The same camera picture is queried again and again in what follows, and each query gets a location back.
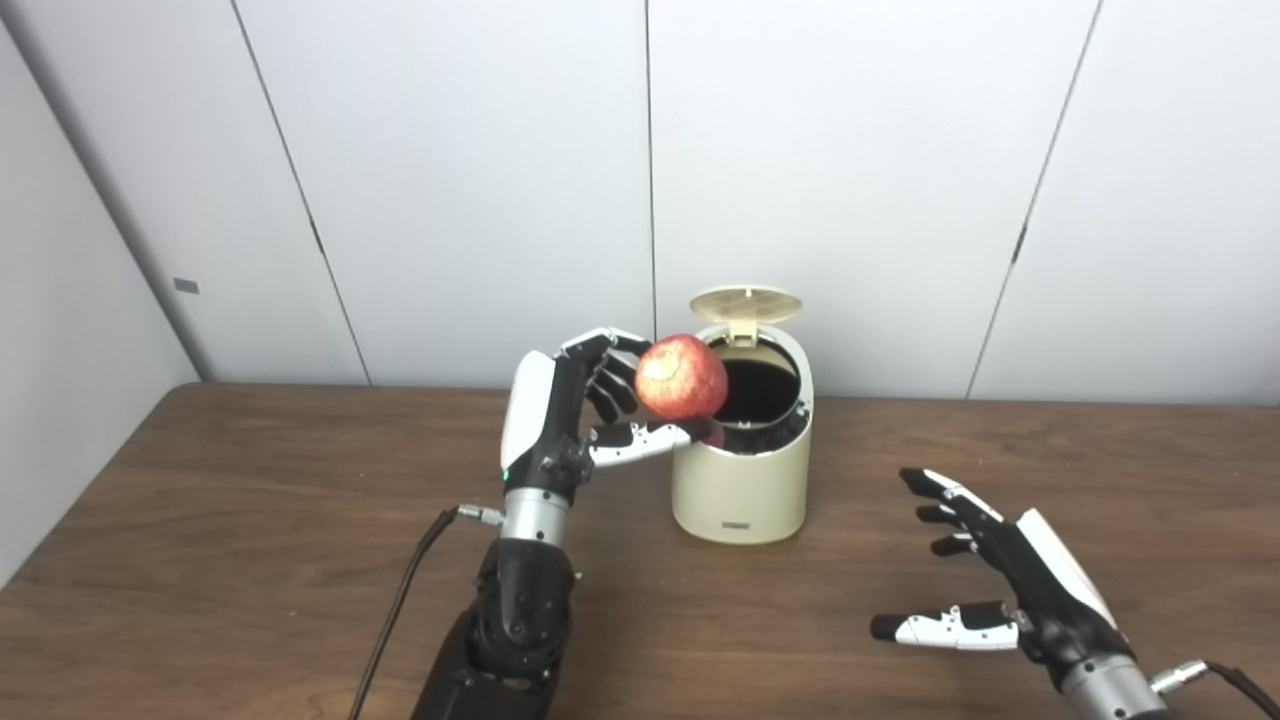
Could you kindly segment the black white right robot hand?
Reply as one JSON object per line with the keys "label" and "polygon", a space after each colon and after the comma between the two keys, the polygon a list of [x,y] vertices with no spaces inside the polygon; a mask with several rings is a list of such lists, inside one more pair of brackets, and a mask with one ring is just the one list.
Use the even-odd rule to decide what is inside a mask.
{"label": "black white right robot hand", "polygon": [[1135,659],[1094,583],[1038,510],[1028,509],[1009,520],[973,489],[940,471],[904,468],[899,477],[913,495],[929,501],[918,507],[918,519],[954,529],[932,543],[932,552],[938,557],[982,557],[1005,578],[1016,603],[1010,609],[989,601],[881,614],[870,620],[873,638],[973,652],[1020,650],[1047,670],[1057,691],[1078,666],[1111,656]]}

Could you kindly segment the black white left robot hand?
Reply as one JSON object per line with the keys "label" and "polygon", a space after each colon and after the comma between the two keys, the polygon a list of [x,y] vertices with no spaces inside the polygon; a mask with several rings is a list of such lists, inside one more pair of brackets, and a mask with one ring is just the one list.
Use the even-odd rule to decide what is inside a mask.
{"label": "black white left robot hand", "polygon": [[515,373],[500,469],[507,491],[534,488],[572,501],[595,468],[611,468],[690,445],[724,446],[710,416],[635,421],[641,336],[599,327],[553,354],[531,351]]}

